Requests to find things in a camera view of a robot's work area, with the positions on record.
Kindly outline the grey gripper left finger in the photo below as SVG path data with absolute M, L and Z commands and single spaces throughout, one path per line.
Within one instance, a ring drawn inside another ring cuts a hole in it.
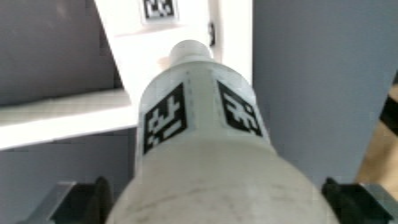
M 105 224 L 113 210 L 111 184 L 61 181 L 20 224 Z

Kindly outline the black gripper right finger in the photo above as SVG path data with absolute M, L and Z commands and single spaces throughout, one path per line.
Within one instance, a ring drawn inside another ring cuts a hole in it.
M 340 224 L 398 224 L 398 200 L 381 184 L 326 179 L 322 194 Z

